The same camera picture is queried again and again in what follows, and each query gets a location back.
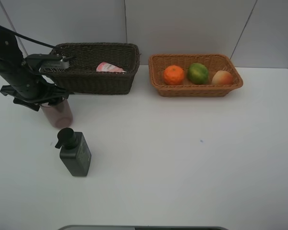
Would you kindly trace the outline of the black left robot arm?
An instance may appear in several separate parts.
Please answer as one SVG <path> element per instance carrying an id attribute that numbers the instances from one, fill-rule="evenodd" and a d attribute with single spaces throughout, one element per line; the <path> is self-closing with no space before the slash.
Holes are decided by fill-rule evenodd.
<path id="1" fill-rule="evenodd" d="M 40 105 L 58 105 L 69 97 L 66 89 L 44 79 L 46 73 L 40 69 L 66 69 L 69 57 L 51 54 L 23 56 L 17 39 L 22 37 L 12 30 L 0 26 L 0 76 L 8 85 L 2 86 L 4 96 L 12 96 L 13 103 L 38 111 Z"/>

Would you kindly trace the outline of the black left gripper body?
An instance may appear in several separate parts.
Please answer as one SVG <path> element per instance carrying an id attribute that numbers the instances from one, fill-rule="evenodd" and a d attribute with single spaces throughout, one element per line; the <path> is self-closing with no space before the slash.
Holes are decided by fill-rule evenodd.
<path id="1" fill-rule="evenodd" d="M 0 76 L 8 82 L 2 86 L 0 92 L 7 96 L 38 99 L 39 104 L 44 104 L 51 98 L 69 97 L 69 92 L 55 84 L 47 82 L 41 74 L 33 74 L 27 70 L 19 72 L 4 71 Z"/>

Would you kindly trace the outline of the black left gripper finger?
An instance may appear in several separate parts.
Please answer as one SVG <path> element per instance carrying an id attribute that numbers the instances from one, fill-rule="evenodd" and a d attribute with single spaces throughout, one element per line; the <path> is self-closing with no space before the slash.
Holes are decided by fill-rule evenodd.
<path id="1" fill-rule="evenodd" d="M 14 104 L 17 105 L 22 105 L 24 107 L 27 107 L 33 111 L 39 111 L 40 109 L 40 105 L 38 103 L 38 99 L 28 99 L 28 98 L 24 98 L 24 97 L 14 97 L 13 100 Z"/>
<path id="2" fill-rule="evenodd" d="M 64 100 L 65 100 L 64 97 L 51 98 L 48 101 L 48 105 L 58 105 L 62 103 Z"/>

